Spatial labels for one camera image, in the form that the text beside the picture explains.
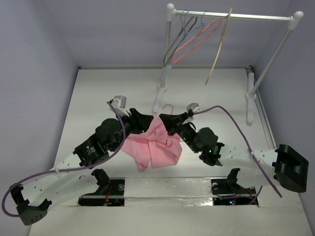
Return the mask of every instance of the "gray wall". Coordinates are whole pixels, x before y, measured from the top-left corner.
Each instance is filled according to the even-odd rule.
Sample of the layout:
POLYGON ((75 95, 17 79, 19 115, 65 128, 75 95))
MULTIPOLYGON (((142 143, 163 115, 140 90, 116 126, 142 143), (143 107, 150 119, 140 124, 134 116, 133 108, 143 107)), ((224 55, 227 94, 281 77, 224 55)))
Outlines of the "gray wall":
MULTIPOLYGON (((301 194, 309 222, 315 230, 315 25, 314 0, 293 0, 287 14, 297 10, 304 18, 291 34, 259 89, 277 144, 288 144, 310 161, 308 189, 301 194)), ((277 46, 285 27, 279 27, 263 50, 256 77, 277 46)))
MULTIPOLYGON (((291 0, 46 0, 79 65, 161 65, 166 5, 179 10, 279 15, 291 0)), ((172 38, 181 28, 174 17, 172 38)), ((218 65, 254 64, 271 33, 273 22, 230 22, 218 65)), ((217 31, 181 64, 210 65, 220 40, 217 31)))
MULTIPOLYGON (((52 167, 77 69, 44 1, 1 0, 1 197, 14 182, 52 167)), ((16 213, 11 198, 6 205, 16 213)), ((1 211, 1 235, 28 229, 1 211)))

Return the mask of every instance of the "pink hanger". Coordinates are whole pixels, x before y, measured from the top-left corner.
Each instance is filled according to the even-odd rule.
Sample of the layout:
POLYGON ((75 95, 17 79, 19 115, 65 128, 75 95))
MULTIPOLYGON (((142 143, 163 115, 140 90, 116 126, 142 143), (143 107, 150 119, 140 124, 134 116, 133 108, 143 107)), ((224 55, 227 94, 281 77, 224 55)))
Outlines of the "pink hanger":
POLYGON ((189 53, 191 53, 193 50, 195 50, 197 47, 199 47, 204 41, 206 41, 221 25, 222 19, 220 19, 219 21, 219 25, 213 30, 211 31, 206 37, 204 37, 199 43, 197 43, 195 46, 193 46, 191 49, 189 49, 189 51, 187 51, 186 53, 184 53, 182 56, 180 56, 178 59, 175 59, 177 53, 179 53, 180 51, 182 51, 185 47, 187 47, 189 44, 191 44, 194 40, 196 40, 199 36, 201 36, 206 30, 208 30, 211 26, 213 26, 217 21, 219 21, 219 19, 215 19, 211 24, 209 24, 206 28, 204 28, 203 30, 201 30, 196 36, 194 36, 192 39, 190 39, 188 42, 186 42, 183 46, 179 47, 172 58, 172 64, 176 64, 177 62, 179 62, 180 60, 182 60, 184 57, 186 57, 189 53))

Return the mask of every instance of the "screw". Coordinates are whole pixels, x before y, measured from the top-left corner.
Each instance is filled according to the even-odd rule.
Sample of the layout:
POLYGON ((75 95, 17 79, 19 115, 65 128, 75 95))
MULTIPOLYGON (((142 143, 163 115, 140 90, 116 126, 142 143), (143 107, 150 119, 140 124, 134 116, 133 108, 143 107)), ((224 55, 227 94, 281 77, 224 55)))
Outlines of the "screw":
POLYGON ((125 189, 125 186, 121 183, 118 185, 118 190, 123 191, 125 189))

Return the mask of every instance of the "folded garment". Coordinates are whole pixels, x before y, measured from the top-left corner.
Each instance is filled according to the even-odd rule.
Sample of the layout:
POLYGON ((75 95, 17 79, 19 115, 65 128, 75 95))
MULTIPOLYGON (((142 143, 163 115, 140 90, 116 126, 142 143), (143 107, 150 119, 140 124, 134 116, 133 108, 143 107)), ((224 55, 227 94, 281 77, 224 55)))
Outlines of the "folded garment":
POLYGON ((180 137, 168 136, 162 120, 155 116, 147 132, 130 134, 122 151, 134 158, 143 170, 151 161, 152 168, 176 165, 182 153, 180 137))

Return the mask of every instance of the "white table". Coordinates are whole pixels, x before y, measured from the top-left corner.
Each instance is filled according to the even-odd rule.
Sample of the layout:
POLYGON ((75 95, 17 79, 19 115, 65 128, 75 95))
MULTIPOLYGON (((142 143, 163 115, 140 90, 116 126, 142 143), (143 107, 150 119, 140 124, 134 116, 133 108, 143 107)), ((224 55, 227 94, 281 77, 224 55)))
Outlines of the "white table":
MULTIPOLYGON (((127 108, 151 114, 160 73, 158 69, 80 70, 55 164, 93 134, 103 120, 114 117, 106 101, 115 95, 127 97, 127 108)), ((172 104, 173 113, 179 114, 191 102, 198 102, 202 110, 222 105, 239 123, 253 149, 274 148, 262 113, 255 109, 254 123, 246 124, 245 70, 216 69, 204 86, 208 73, 207 69, 174 69, 161 107, 172 104)), ((170 108, 159 112, 169 113, 170 108)), ((232 121, 219 109, 197 116, 194 123, 197 129, 210 127, 220 142, 246 148, 232 121)), ((227 176, 231 168, 209 167, 182 144, 176 166, 149 167, 144 172, 137 170, 131 157, 119 152, 99 168, 110 177, 126 178, 125 197, 130 197, 126 206, 81 207, 69 202, 32 225, 30 236, 312 235, 298 194, 281 187, 282 199, 271 187, 264 187, 258 198, 260 207, 211 206, 210 179, 205 177, 227 176)))

